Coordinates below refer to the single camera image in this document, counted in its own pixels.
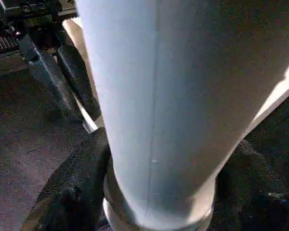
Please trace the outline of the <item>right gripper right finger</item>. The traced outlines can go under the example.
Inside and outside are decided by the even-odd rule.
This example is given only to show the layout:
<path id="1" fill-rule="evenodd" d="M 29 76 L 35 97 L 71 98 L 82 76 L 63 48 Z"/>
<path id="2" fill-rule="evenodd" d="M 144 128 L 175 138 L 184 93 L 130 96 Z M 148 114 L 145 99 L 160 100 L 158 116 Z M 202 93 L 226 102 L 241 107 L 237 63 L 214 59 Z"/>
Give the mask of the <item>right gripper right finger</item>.
<path id="1" fill-rule="evenodd" d="M 289 192 L 242 140 L 217 176 L 215 231 L 289 231 Z"/>

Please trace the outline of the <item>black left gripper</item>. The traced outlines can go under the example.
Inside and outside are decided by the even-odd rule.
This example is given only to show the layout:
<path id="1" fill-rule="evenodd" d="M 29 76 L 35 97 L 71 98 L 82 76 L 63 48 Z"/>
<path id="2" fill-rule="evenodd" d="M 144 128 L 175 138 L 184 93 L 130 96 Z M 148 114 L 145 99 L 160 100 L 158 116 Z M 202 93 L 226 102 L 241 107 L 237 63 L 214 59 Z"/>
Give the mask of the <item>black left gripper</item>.
<path id="1" fill-rule="evenodd" d="M 38 42 L 47 48 L 56 30 L 65 19 L 77 16 L 74 0 L 0 0 L 0 55 L 18 50 L 17 41 L 29 34 L 39 37 Z M 50 54 L 38 53 L 27 62 L 33 77 L 42 83 L 65 120 L 81 123 L 83 115 L 71 88 Z"/>

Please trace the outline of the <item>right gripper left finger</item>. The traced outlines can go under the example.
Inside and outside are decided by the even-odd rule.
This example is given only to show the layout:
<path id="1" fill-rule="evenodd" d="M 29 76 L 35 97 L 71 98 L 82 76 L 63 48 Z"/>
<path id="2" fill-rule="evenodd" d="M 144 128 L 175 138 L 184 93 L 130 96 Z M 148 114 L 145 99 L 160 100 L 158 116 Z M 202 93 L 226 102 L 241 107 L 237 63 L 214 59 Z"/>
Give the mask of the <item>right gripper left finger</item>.
<path id="1" fill-rule="evenodd" d="M 104 178 L 110 156 L 105 128 L 98 128 L 52 173 L 21 229 L 101 230 Z"/>

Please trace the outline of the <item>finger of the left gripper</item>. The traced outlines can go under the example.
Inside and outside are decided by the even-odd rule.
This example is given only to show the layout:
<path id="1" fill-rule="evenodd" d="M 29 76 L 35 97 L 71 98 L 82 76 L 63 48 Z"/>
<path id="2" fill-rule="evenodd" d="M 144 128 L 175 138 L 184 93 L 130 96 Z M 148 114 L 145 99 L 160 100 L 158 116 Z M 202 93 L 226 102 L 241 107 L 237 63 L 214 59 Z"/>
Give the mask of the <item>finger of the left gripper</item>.
<path id="1" fill-rule="evenodd" d="M 68 84 L 91 119 L 95 121 L 101 115 L 101 110 L 97 99 L 93 96 L 91 83 L 82 56 L 76 47 L 70 45 L 60 46 L 57 49 L 57 54 L 58 64 Z"/>

